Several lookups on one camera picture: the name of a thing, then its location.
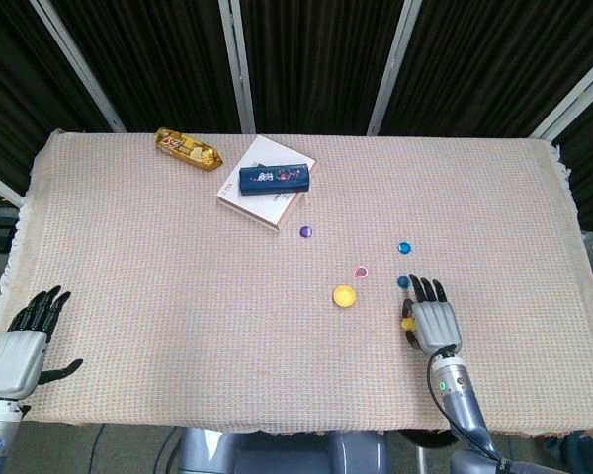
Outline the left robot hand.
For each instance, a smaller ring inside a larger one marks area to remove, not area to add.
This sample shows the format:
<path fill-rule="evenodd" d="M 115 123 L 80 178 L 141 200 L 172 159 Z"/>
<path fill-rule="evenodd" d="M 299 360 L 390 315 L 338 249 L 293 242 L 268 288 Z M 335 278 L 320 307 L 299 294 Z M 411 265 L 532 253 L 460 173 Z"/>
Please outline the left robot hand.
<path fill-rule="evenodd" d="M 0 400 L 22 401 L 40 385 L 64 379 L 83 364 L 78 358 L 68 366 L 43 368 L 48 345 L 71 293 L 59 285 L 37 294 L 0 336 Z"/>

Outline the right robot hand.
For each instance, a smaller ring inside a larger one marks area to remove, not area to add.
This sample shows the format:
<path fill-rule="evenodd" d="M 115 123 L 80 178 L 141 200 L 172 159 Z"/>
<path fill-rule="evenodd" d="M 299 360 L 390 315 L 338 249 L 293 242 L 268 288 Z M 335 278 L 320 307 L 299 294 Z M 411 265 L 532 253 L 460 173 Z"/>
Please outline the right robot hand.
<path fill-rule="evenodd" d="M 457 354 L 462 334 L 443 286 L 436 279 L 414 274 L 408 278 L 414 299 L 403 301 L 400 324 L 408 343 L 429 356 L 438 351 Z"/>

